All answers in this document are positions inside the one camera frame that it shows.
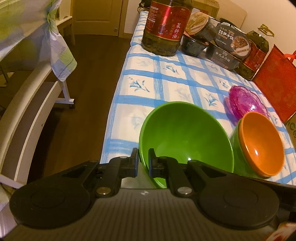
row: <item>bowl rim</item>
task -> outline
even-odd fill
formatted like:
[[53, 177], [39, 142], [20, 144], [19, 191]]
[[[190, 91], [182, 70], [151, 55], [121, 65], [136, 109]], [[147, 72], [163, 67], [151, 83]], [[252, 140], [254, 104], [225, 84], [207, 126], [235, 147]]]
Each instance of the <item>bowl rim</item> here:
[[[268, 111], [267, 111], [267, 107], [265, 106], [265, 104], [263, 104], [263, 102], [262, 102], [262, 100], [260, 99], [260, 97], [257, 95], [257, 93], [256, 92], [254, 92], [254, 91], [251, 91], [250, 89], [248, 89], [247, 87], [245, 87], [245, 86], [242, 86], [242, 85], [233, 85], [231, 88], [230, 88], [230, 90], [229, 90], [229, 101], [230, 101], [230, 99], [233, 99], [234, 98], [234, 96], [232, 95], [232, 92], [233, 92], [233, 90], [234, 89], [239, 89], [240, 91], [245, 91], [245, 92], [247, 92], [249, 95], [251, 95], [252, 96], [252, 98], [254, 98], [254, 99], [257, 99], [258, 101], [259, 101], [259, 103], [260, 103], [260, 108], [262, 109], [262, 111], [264, 112], [264, 116], [266, 117], [266, 118], [269, 118], [270, 116], [269, 116], [269, 114], [268, 114]], [[233, 101], [233, 102], [231, 102], [230, 101], [230, 104], [233, 104], [234, 105], [234, 108], [236, 108], [236, 112], [240, 115], [240, 118], [243, 118], [243, 116], [244, 116], [244, 113], [240, 110], [240, 108], [237, 106], [237, 102], [236, 101]]]
[[[139, 136], [139, 157], [140, 157], [140, 160], [141, 160], [141, 163], [144, 165], [144, 169], [146, 170], [146, 173], [149, 173], [149, 167], [146, 165], [145, 161], [144, 161], [144, 153], [143, 153], [143, 142], [142, 142], [142, 139], [143, 139], [143, 134], [144, 134], [144, 130], [145, 130], [145, 127], [147, 125], [147, 122], [149, 121], [149, 119], [151, 118], [151, 116], [156, 112], [158, 111], [159, 109], [167, 106], [167, 105], [172, 105], [172, 104], [185, 104], [185, 105], [189, 105], [189, 106], [193, 106], [195, 108], [198, 108], [200, 109], [202, 112], [204, 112], [205, 114], [209, 115], [218, 125], [221, 126], [224, 134], [226, 135], [227, 139], [228, 139], [228, 143], [229, 143], [229, 146], [230, 146], [230, 149], [231, 149], [231, 157], [232, 157], [232, 173], [234, 171], [234, 154], [233, 154], [233, 149], [232, 149], [232, 145], [230, 143], [230, 140], [229, 140], [229, 137], [226, 133], [226, 131], [224, 130], [223, 126], [219, 123], [219, 121], [213, 117], [211, 114], [209, 114], [206, 110], [204, 110], [203, 108], [195, 105], [195, 104], [192, 104], [192, 103], [189, 103], [189, 102], [183, 102], [183, 101], [171, 101], [171, 102], [166, 102], [166, 103], [163, 103], [159, 106], [157, 106], [156, 108], [154, 108], [150, 113], [149, 115], [145, 118], [144, 122], [143, 122], [143, 125], [141, 127], [141, 131], [140, 131], [140, 136]], [[163, 184], [161, 184], [159, 181], [155, 180], [155, 178], [153, 178], [154, 182], [156, 182], [156, 184], [161, 187], [161, 188], [167, 188], [165, 187]]]
[[[271, 123], [271, 127], [272, 129], [275, 131], [275, 133], [277, 133], [277, 138], [278, 140], [280, 140], [281, 143], [281, 152], [283, 154], [283, 158], [281, 160], [281, 167], [276, 171], [276, 172], [267, 172], [266, 170], [260, 168], [259, 166], [257, 166], [256, 162], [252, 159], [249, 149], [246, 145], [246, 138], [244, 135], [244, 131], [243, 131], [243, 125], [244, 125], [244, 121], [246, 119], [247, 116], [249, 115], [260, 115], [262, 117], [264, 117], [267, 121], [269, 121]], [[239, 127], [238, 127], [238, 134], [239, 134], [239, 142], [243, 151], [243, 154], [245, 155], [245, 158], [247, 160], [247, 162], [249, 163], [249, 165], [252, 167], [252, 169], [260, 176], [262, 177], [272, 177], [277, 175], [278, 173], [280, 173], [281, 169], [283, 168], [284, 165], [284, 160], [285, 160], [285, 150], [284, 150], [284, 146], [283, 146], [283, 142], [281, 140], [281, 137], [279, 135], [278, 130], [276, 129], [276, 127], [274, 126], [274, 124], [263, 114], [259, 113], [259, 112], [255, 112], [255, 111], [251, 111], [246, 113], [243, 118], [241, 119], [241, 122], [239, 123]]]

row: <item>wooden floor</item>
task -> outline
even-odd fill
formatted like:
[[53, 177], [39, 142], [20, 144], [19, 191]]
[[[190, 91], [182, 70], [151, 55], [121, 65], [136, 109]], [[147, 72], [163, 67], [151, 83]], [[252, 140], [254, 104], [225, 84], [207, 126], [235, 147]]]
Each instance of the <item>wooden floor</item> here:
[[75, 109], [55, 104], [39, 138], [28, 182], [100, 159], [107, 117], [130, 39], [76, 35], [77, 67], [67, 78]]

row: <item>door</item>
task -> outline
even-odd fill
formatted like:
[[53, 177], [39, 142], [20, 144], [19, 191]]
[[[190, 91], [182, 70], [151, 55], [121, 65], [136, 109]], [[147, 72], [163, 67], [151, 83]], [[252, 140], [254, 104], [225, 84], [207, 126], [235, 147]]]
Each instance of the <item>door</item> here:
[[118, 36], [122, 0], [75, 0], [75, 34]]

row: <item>pink glass bowl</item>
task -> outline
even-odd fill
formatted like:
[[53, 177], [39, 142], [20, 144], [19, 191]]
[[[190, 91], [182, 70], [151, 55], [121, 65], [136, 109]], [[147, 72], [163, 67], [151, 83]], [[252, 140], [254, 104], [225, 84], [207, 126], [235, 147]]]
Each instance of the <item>pink glass bowl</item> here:
[[255, 111], [269, 118], [268, 112], [259, 97], [243, 86], [232, 86], [229, 90], [229, 102], [234, 116], [239, 120], [246, 113]]

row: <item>white wall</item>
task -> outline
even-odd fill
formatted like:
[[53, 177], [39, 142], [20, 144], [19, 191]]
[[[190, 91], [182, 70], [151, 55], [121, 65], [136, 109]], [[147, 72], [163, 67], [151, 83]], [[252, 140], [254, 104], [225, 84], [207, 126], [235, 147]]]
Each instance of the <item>white wall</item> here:
[[267, 37], [269, 50], [275, 44], [283, 53], [296, 50], [296, 8], [288, 0], [232, 0], [247, 12], [241, 30], [249, 32], [265, 24], [275, 34]]
[[124, 25], [124, 33], [133, 34], [139, 20], [137, 8], [141, 0], [129, 0], [126, 12], [126, 23]]

